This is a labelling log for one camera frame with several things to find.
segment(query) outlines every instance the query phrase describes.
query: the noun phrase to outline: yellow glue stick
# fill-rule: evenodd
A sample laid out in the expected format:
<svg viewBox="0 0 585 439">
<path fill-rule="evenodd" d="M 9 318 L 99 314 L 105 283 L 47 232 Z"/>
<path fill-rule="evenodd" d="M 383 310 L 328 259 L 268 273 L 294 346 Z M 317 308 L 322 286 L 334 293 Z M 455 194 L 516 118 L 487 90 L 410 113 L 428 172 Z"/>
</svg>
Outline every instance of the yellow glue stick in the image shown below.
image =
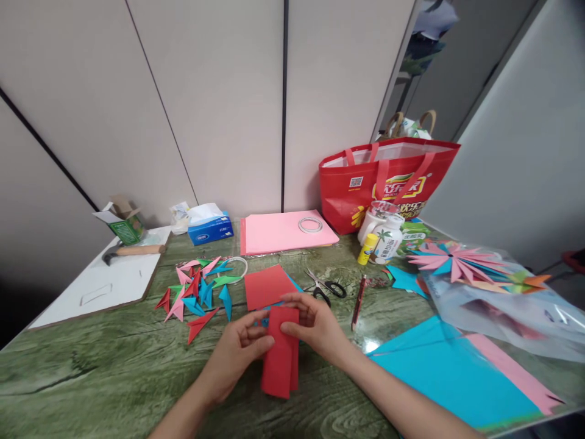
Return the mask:
<svg viewBox="0 0 585 439">
<path fill-rule="evenodd" d="M 364 241 L 364 246 L 361 248 L 360 255 L 358 256 L 358 264 L 365 265 L 367 260 L 370 259 L 370 255 L 374 251 L 374 247 L 378 243 L 378 236 L 374 234 L 368 234 Z"/>
</svg>

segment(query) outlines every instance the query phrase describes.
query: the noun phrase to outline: hand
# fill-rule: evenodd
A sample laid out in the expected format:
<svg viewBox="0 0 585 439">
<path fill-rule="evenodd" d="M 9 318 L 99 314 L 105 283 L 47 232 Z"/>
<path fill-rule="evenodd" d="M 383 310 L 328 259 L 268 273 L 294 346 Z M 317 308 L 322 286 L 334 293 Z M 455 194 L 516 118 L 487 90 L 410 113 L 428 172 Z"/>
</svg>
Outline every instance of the hand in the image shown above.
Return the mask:
<svg viewBox="0 0 585 439">
<path fill-rule="evenodd" d="M 254 326 L 269 314 L 270 310 L 252 312 L 225 327 L 196 381 L 204 387 L 209 403 L 224 402 L 250 363 L 274 345 L 274 337 L 266 335 L 265 327 Z"/>
<path fill-rule="evenodd" d="M 297 337 L 313 348 L 321 357 L 341 368 L 353 346 L 325 302 L 310 294 L 289 293 L 282 296 L 284 306 L 299 309 L 299 323 L 284 322 L 280 330 Z"/>
</svg>

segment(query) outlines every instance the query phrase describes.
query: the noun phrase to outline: green marble table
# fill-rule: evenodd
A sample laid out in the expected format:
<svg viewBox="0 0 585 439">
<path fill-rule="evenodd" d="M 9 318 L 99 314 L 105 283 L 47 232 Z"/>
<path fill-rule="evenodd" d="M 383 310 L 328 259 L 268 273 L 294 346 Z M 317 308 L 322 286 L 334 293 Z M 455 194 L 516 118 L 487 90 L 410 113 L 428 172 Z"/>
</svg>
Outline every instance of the green marble table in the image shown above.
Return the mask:
<svg viewBox="0 0 585 439">
<path fill-rule="evenodd" d="M 141 438 L 160 421 L 197 377 L 224 326 L 220 311 L 191 346 L 188 326 L 164 323 L 154 306 L 168 285 L 177 284 L 175 264 L 193 258 L 239 255 L 239 239 L 194 247 L 186 235 L 171 237 L 144 301 L 53 327 L 25 331 L 0 352 L 0 437 Z M 332 297 L 331 309 L 355 343 L 383 343 L 435 313 L 432 303 L 389 287 L 377 266 L 358 265 L 354 235 L 332 247 L 283 252 L 249 259 L 250 272 L 277 263 L 302 287 L 303 272 L 337 280 L 348 298 Z M 402 264 L 413 270 L 412 266 Z M 374 279 L 366 290 L 355 333 L 350 331 L 355 295 L 362 274 Z M 213 292 L 215 305 L 219 289 Z M 233 318 L 246 313 L 244 283 L 230 286 Z M 185 321 L 194 319 L 188 311 Z M 495 341 L 567 403 L 555 415 L 585 406 L 585 365 L 536 357 Z M 420 365 L 421 370 L 427 365 Z M 397 432 L 343 373 L 302 345 L 299 391 L 288 401 L 260 390 L 262 365 L 254 363 L 225 404 L 211 413 L 201 437 L 395 438 Z M 490 436 L 523 424 L 487 431 Z"/>
</svg>

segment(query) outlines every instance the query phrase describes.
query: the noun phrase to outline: scissors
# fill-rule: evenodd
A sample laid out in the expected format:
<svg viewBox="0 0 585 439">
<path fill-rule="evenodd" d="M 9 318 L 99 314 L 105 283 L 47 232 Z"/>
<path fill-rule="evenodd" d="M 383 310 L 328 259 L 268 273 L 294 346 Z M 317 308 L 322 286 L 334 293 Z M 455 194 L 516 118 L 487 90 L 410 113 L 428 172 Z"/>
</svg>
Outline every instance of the scissors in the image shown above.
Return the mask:
<svg viewBox="0 0 585 439">
<path fill-rule="evenodd" d="M 305 270 L 305 273 L 307 273 L 309 275 L 309 277 L 315 281 L 315 289 L 313 290 L 313 297 L 317 298 L 317 296 L 321 296 L 330 308 L 331 308 L 331 300 L 329 300 L 329 298 L 323 293 L 323 290 L 321 290 L 319 284 L 323 285 L 328 291 L 332 292 L 333 295 L 339 297 L 340 299 L 343 299 L 344 297 L 347 296 L 346 289 L 344 287 L 342 287 L 340 284 L 338 284 L 337 282 L 333 282 L 331 280 L 325 280 L 325 281 L 320 280 L 308 268 Z"/>
</svg>

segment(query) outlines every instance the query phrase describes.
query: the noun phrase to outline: left hand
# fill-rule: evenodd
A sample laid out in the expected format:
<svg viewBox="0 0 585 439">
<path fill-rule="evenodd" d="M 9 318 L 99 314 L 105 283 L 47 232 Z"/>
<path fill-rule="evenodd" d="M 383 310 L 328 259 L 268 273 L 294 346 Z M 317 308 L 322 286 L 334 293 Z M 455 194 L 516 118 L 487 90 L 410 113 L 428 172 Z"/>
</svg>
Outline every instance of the left hand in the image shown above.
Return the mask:
<svg viewBox="0 0 585 439">
<path fill-rule="evenodd" d="M 266 335 L 266 328 L 254 326 L 269 314 L 270 310 L 254 311 L 225 327 L 196 381 L 210 404 L 224 402 L 250 363 L 273 347 L 274 337 Z"/>
</svg>

